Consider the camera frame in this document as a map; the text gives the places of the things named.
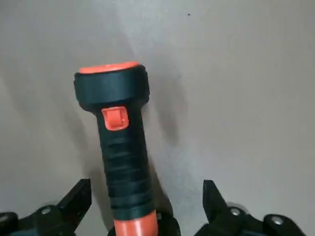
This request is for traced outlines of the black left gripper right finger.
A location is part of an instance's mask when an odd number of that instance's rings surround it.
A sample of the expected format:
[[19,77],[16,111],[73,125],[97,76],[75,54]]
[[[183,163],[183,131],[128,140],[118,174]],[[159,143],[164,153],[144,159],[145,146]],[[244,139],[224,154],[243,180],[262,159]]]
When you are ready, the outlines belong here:
[[304,236],[290,218],[267,214],[258,220],[239,207],[228,206],[212,180],[203,182],[203,208],[208,223],[197,236]]

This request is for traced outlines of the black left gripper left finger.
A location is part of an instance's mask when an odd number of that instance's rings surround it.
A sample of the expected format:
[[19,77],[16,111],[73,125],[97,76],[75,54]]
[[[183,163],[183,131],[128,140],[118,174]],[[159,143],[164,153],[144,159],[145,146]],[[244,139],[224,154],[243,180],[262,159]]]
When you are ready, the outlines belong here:
[[0,213],[2,236],[74,236],[92,204],[91,181],[79,180],[56,204],[45,205],[20,218],[14,212]]

